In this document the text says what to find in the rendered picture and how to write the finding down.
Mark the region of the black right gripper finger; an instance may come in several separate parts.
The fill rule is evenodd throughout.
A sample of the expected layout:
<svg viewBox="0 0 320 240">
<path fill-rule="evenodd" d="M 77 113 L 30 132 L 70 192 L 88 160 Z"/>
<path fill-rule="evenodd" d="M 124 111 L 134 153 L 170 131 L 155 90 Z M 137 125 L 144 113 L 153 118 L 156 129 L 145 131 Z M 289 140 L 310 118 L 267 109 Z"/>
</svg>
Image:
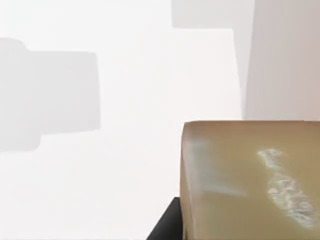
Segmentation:
<svg viewBox="0 0 320 240">
<path fill-rule="evenodd" d="M 183 219 L 179 197 L 174 197 L 146 240 L 183 240 Z"/>
</svg>

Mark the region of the tan block with white mark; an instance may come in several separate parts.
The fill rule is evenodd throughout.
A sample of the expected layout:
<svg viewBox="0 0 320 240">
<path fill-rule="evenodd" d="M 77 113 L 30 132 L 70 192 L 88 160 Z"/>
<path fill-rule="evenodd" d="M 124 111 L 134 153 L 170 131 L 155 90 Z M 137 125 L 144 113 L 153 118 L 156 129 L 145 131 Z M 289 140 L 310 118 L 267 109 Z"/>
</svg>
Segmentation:
<svg viewBox="0 0 320 240">
<path fill-rule="evenodd" d="M 320 240 L 320 121 L 185 123 L 182 240 Z"/>
</svg>

